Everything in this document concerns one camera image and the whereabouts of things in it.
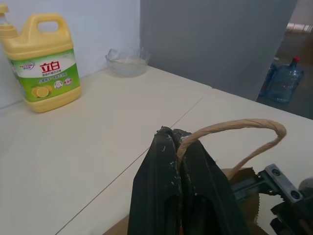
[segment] brown paper bag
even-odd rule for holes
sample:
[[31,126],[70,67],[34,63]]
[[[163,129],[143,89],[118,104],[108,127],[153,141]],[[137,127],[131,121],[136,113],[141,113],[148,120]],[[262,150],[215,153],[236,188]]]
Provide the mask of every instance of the brown paper bag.
[[[230,170],[231,169],[222,169],[225,175],[227,175]],[[236,184],[253,176],[255,176],[255,172],[252,168],[243,168],[233,176],[233,178],[230,180],[230,183]],[[260,197],[258,194],[256,194],[245,200],[245,202],[241,205],[241,210],[251,235],[268,235],[263,229],[261,229],[261,227],[256,224],[257,216],[259,213],[259,204]],[[127,228],[128,216],[115,224],[103,235],[127,235]]]

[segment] dish soap bottle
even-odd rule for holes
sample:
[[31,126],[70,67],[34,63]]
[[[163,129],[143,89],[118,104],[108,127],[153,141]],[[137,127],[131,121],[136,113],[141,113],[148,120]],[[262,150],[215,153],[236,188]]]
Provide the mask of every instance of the dish soap bottle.
[[[5,19],[8,8],[0,4],[0,41],[18,80],[24,101],[42,113],[76,100],[81,86],[67,23],[58,14],[36,14],[21,34]],[[54,32],[38,29],[41,22],[56,22]]]
[[304,73],[297,67],[299,57],[294,57],[290,65],[282,65],[274,73],[269,84],[268,97],[279,103],[289,103]]

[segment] yellow plastic bottle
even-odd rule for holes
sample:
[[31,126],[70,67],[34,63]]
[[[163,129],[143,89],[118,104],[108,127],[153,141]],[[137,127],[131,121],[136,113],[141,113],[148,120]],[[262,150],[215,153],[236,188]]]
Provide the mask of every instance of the yellow plastic bottle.
[[[28,18],[21,34],[5,19],[0,4],[0,40],[18,80],[24,101],[35,112],[46,112],[76,100],[81,86],[67,23],[58,14]],[[54,32],[41,32],[41,22],[57,22]]]

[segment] bottle handle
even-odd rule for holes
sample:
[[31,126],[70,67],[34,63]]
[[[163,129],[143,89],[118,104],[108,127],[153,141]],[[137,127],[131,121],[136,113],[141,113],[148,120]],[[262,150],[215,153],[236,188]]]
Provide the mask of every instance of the bottle handle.
[[[42,22],[56,22],[58,24],[58,29],[53,32],[41,32],[38,29],[38,24]],[[30,16],[23,27],[22,33],[25,33],[28,36],[28,39],[31,39],[33,35],[44,35],[44,34],[54,34],[54,33],[69,33],[68,25],[65,19],[56,13],[49,14],[34,14]]]

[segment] lemon image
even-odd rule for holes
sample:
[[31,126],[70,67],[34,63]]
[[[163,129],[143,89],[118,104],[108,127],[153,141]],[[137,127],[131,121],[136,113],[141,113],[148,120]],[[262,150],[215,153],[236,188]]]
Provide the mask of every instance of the lemon image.
[[49,95],[49,90],[47,89],[47,87],[39,87],[36,91],[36,94],[38,97],[43,98]]
[[31,90],[31,94],[33,96],[35,96],[36,98],[38,98],[38,95],[37,95],[37,90],[38,90],[39,87],[34,87],[32,90]]
[[44,87],[46,87],[48,89],[48,91],[51,93],[53,91],[53,88],[52,86],[49,86],[49,85],[45,85]]

